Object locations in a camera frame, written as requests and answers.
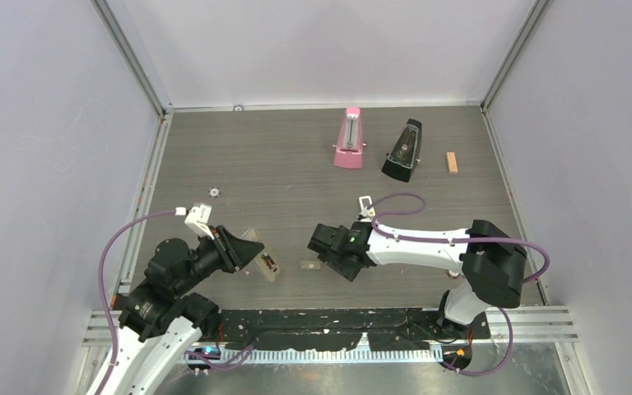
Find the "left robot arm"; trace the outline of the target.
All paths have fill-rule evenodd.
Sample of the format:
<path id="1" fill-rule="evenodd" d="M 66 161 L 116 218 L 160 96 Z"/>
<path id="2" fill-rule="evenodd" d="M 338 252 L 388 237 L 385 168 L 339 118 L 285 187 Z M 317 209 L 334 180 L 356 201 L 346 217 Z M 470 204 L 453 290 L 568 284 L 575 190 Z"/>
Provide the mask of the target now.
<path id="1" fill-rule="evenodd" d="M 153 394 L 182 355 L 216 336 L 220 308 L 193 288 L 215 272 L 244 269 L 264 245 L 211 227 L 192 249 L 183 239 L 160 242 L 144 280 L 126 299 L 113 326 L 112 346 L 90 394 Z"/>

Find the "beige grey remote control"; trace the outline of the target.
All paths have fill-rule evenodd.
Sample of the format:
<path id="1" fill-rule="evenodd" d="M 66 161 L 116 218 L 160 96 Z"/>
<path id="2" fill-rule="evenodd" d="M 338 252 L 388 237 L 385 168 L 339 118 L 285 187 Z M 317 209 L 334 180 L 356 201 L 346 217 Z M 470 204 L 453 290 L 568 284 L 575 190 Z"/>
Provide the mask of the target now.
<path id="1" fill-rule="evenodd" d="M 248 228 L 242 238 L 263 245 L 262 251 L 253 259 L 253 263 L 258 267 L 266 281 L 275 283 L 281 274 L 281 266 L 270 244 L 254 228 Z"/>

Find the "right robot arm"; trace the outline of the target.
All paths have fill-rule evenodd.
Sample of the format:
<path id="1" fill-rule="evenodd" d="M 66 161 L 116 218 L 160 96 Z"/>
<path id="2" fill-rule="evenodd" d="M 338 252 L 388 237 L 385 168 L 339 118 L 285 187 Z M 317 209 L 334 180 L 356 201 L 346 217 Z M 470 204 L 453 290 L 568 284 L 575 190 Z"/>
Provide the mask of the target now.
<path id="1" fill-rule="evenodd" d="M 507 238 L 485 220 L 473 221 L 468 229 L 447 231 L 356 221 L 349 228 L 316 225 L 307 248 L 348 281 L 354 281 L 363 268 L 388 264 L 432 267 L 462 276 L 460 285 L 444 292 L 432 325 L 454 338 L 467 332 L 489 307 L 520 305 L 527 252 Z"/>

